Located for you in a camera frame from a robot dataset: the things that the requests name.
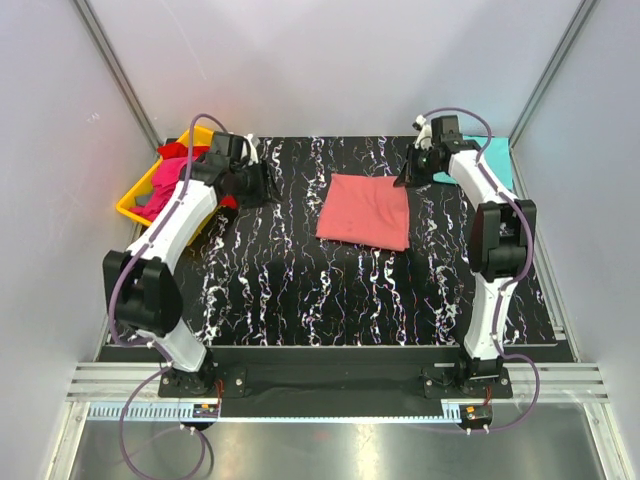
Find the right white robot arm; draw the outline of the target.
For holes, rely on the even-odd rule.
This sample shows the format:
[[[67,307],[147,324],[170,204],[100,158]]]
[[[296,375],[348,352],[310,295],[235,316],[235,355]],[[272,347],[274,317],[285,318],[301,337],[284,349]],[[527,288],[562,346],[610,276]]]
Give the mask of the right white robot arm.
[[[458,108],[438,108],[416,118],[417,132],[397,188],[419,188],[445,173],[461,188],[475,216],[468,260],[475,278],[470,325],[448,386],[466,396],[505,382],[504,328],[512,295],[527,276],[535,246],[537,206],[514,195],[492,171],[486,144],[467,140]]]

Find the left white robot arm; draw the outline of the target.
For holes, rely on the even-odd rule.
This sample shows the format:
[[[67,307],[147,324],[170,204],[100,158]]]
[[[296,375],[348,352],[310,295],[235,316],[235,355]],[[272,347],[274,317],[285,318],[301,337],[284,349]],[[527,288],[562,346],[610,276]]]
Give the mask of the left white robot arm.
[[[167,204],[143,235],[103,260],[110,328],[134,330],[193,395],[208,394],[216,372],[211,354],[182,318],[184,302],[174,278],[178,260],[215,214],[280,199],[255,137],[216,132],[207,151],[188,156]]]

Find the salmon pink t-shirt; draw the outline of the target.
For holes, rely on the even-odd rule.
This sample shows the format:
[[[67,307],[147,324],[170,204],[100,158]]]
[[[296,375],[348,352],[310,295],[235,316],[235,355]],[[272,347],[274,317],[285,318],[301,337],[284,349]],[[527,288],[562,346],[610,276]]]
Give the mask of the salmon pink t-shirt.
[[[316,228],[320,239],[402,252],[409,248],[406,189],[390,176],[334,173]]]

